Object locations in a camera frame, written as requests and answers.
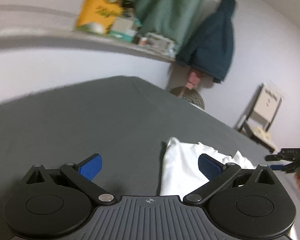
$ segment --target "gray ribbed panel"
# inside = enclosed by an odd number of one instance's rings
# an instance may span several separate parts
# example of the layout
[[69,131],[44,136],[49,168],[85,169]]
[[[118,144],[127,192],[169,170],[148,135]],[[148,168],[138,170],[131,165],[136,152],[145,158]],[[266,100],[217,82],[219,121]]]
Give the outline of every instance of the gray ribbed panel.
[[[235,240],[216,228],[199,207],[183,205],[176,196],[123,196],[99,207],[90,221],[60,240]],[[289,240],[282,236],[278,240]]]

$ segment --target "wall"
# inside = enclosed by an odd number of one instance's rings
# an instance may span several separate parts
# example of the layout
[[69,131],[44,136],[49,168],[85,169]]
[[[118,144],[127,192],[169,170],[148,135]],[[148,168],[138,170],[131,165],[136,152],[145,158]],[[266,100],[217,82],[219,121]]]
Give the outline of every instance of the wall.
[[[50,25],[70,30],[81,1],[0,0],[0,28]],[[203,10],[215,1],[208,0]],[[209,78],[202,83],[206,111],[233,127],[258,86],[272,82],[285,95],[271,128],[274,142],[278,147],[300,147],[300,31],[261,0],[237,1],[232,67],[223,84],[212,84]],[[168,63],[99,51],[0,51],[0,100],[115,74],[138,75],[165,87],[168,69]],[[175,66],[167,87],[182,85],[186,71]]]
[[[261,0],[237,0],[233,24],[235,52],[225,82],[206,78],[199,88],[206,112],[233,127],[258,86],[274,83],[284,101],[270,130],[273,141],[300,147],[300,30]],[[168,87],[183,84],[185,73],[176,66]]]

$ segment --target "dark blue jacket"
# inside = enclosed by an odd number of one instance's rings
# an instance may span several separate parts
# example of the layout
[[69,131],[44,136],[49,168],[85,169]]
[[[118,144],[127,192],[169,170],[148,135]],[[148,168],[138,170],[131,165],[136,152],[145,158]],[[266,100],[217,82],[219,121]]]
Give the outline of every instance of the dark blue jacket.
[[201,70],[220,83],[230,68],[234,50],[231,16],[235,0],[221,0],[217,11],[208,16],[176,56],[180,65]]

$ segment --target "gray tablecloth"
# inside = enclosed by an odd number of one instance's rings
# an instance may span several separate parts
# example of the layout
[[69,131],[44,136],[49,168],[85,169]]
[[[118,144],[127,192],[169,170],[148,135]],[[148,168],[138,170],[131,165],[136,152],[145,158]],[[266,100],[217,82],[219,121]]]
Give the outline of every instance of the gray tablecloth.
[[0,239],[9,192],[35,163],[47,169],[102,155],[94,182],[120,195],[157,195],[165,142],[201,142],[254,165],[266,149],[136,77],[113,77],[29,95],[0,105]]

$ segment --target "shelf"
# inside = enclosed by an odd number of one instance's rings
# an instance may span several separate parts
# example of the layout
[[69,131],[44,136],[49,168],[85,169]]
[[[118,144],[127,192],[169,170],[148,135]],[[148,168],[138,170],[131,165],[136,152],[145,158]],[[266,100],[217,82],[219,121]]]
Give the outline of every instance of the shelf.
[[138,57],[174,62],[171,57],[133,43],[116,40],[103,35],[86,34],[80,31],[48,30],[41,28],[6,28],[0,30],[0,50],[29,47],[53,47],[101,50],[124,53]]

